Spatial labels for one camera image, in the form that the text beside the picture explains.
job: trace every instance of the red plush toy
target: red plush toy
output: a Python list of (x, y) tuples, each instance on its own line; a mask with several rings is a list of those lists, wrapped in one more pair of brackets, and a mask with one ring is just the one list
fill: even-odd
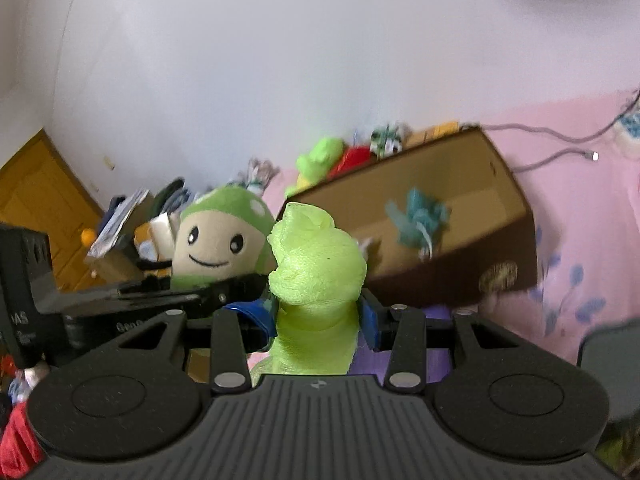
[(370, 152), (369, 146), (354, 146), (352, 148), (348, 148), (342, 154), (342, 158), (338, 163), (331, 168), (329, 173), (327, 173), (326, 178), (327, 180), (330, 180), (340, 173), (356, 168), (362, 164), (366, 164), (372, 160), (376, 160), (376, 157)]

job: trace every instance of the gray cable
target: gray cable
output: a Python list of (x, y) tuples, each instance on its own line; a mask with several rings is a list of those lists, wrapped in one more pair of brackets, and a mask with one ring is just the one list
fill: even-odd
[(517, 166), (516, 168), (511, 168), (511, 171), (513, 171), (513, 173), (525, 173), (526, 171), (537, 170), (538, 168), (542, 168), (550, 162), (553, 162), (554, 160), (556, 160), (556, 158), (560, 158), (561, 156), (565, 155), (581, 155), (588, 160), (597, 160), (596, 158), (594, 158), (594, 153), (595, 152), (590, 152), (589, 150), (581, 150), (580, 148), (566, 148), (564, 150), (561, 150), (560, 152), (548, 156), (543, 160), (540, 160), (539, 162), (527, 164), (526, 166)]
[(636, 97), (625, 107), (624, 111), (616, 115), (616, 118), (613, 119), (609, 124), (607, 124), (607, 126), (599, 129), (593, 135), (590, 135), (587, 137), (568, 137), (551, 128), (547, 128), (546, 126), (527, 126), (526, 124), (519, 124), (519, 123), (483, 124), (482, 128), (487, 131), (522, 130), (524, 132), (530, 132), (532, 134), (549, 134), (569, 144), (582, 144), (584, 142), (590, 142), (590, 140), (595, 140), (603, 136), (605, 133), (609, 131), (609, 129), (614, 124), (616, 124), (618, 120), (620, 120), (622, 117), (627, 115), (631, 110), (633, 110), (638, 104), (638, 102), (640, 102), (640, 88), (638, 89), (638, 92), (636, 92), (635, 96)]

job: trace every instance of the blue plush toy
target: blue plush toy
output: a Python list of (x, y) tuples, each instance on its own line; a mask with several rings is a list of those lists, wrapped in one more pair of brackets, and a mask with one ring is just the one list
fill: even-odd
[(417, 188), (409, 191), (406, 213), (395, 202), (387, 202), (385, 212), (400, 231), (398, 241), (420, 249), (420, 257), (433, 256), (433, 239), (437, 231), (449, 221), (449, 210), (437, 200), (427, 197)]

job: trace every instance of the blue floral pattern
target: blue floral pattern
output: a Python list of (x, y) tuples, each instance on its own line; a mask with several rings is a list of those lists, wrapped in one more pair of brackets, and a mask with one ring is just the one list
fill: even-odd
[[(543, 240), (542, 227), (536, 229), (536, 247), (539, 247)], [(580, 288), (580, 285), (584, 281), (584, 267), (582, 264), (574, 264), (569, 270), (568, 276), (568, 290), (558, 305), (551, 305), (545, 301), (545, 283), (547, 282), (549, 272), (558, 267), (562, 261), (560, 253), (553, 253), (547, 261), (543, 261), (542, 258), (538, 258), (540, 265), (540, 274), (542, 280), (538, 286), (529, 290), (529, 297), (540, 303), (543, 309), (543, 315), (545, 319), (545, 337), (552, 335), (558, 327), (558, 321), (564, 314), (566, 302), (572, 297), (574, 292)], [(557, 278), (557, 272), (554, 272), (554, 278)], [(593, 317), (601, 312), (607, 305), (607, 300), (604, 298), (589, 298), (583, 304), (581, 304), (574, 312), (575, 319), (578, 323), (584, 325), (591, 325)]]

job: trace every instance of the circular pad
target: circular pad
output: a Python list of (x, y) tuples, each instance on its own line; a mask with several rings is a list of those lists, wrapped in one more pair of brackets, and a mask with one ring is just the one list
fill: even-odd
[(434, 406), (476, 449), (543, 461), (594, 447), (609, 411), (597, 381), (536, 348), (481, 351), (436, 387)]
[(489, 386), (489, 397), (512, 415), (540, 416), (557, 409), (564, 393), (555, 382), (529, 374), (502, 377)]
[(94, 417), (120, 416), (135, 410), (145, 400), (145, 385), (120, 375), (94, 377), (76, 386), (74, 406)]
[(49, 374), (31, 393), (27, 414), (53, 452), (115, 462), (174, 442), (200, 409), (198, 388), (185, 373), (148, 351), (127, 349), (94, 351)]

